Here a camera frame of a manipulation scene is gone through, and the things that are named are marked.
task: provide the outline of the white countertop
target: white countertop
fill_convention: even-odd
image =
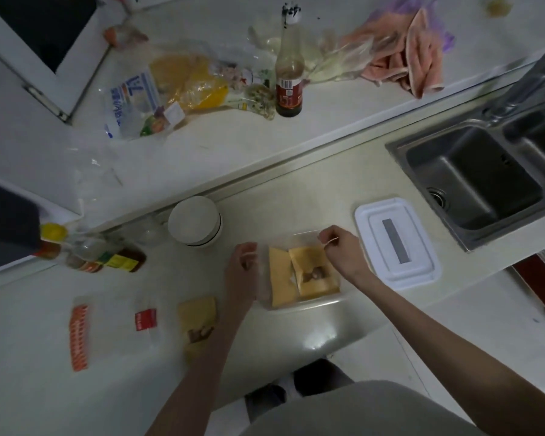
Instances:
[[[153,41],[195,38],[240,46],[256,17],[279,12],[284,1],[175,0],[138,13],[131,21]],[[97,201],[86,206],[88,224],[129,219],[142,209],[219,187],[535,61],[545,52],[545,0],[513,1],[506,18],[490,19],[481,0],[439,0],[439,16],[456,35],[456,47],[444,56],[445,89],[421,101],[393,84],[378,88],[361,79],[328,82],[305,89],[303,111],[295,118],[266,121],[252,113],[224,110],[196,117],[164,141],[123,144],[98,159],[114,167],[123,186],[109,185],[113,180],[98,186]],[[362,24],[378,6],[378,0],[299,3],[305,27],[335,28],[339,34]],[[112,51],[74,114],[77,146],[110,145],[96,89],[109,85],[116,61]]]
[[[175,306],[197,296],[222,295],[222,270],[238,242],[332,223],[355,231],[358,205],[402,197],[422,220],[443,270],[435,284],[403,292],[420,307],[545,249],[544,217],[465,253],[385,149],[386,143],[469,107],[445,111],[230,197],[219,200],[218,193],[212,194],[225,227],[212,248],[190,250],[169,241],[148,250],[149,260],[136,274],[106,269],[89,275],[55,266],[0,288],[0,435],[143,434],[185,373]],[[74,374],[67,329],[73,297],[107,289],[154,293],[163,342],[154,351],[111,358]],[[384,322],[359,292],[340,303],[287,314],[255,305],[226,363],[219,403]]]

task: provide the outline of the white plastic lid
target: white plastic lid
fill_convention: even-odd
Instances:
[[[218,234],[220,225],[216,204],[203,196],[182,200],[171,211],[167,222],[171,236],[189,246],[210,242]]]
[[[392,289],[432,283],[442,275],[432,242],[407,200],[361,205],[355,222],[376,275]]]
[[[282,7],[282,19],[285,24],[297,24],[301,21],[301,7],[296,3],[285,3]]]

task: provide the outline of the bottle cap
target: bottle cap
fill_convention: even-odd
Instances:
[[[50,242],[62,242],[66,239],[68,230],[57,223],[45,223],[41,225],[41,237]]]
[[[301,21],[301,7],[296,3],[285,3],[282,7],[282,20],[285,24],[297,24]]]

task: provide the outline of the barcode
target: barcode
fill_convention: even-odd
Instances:
[[[292,89],[293,88],[293,81],[291,80],[279,80],[281,83],[281,87],[284,89]]]

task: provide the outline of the yellow bottle cap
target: yellow bottle cap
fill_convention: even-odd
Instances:
[[[57,223],[41,225],[41,237],[51,242],[62,242],[68,235],[67,229]]]

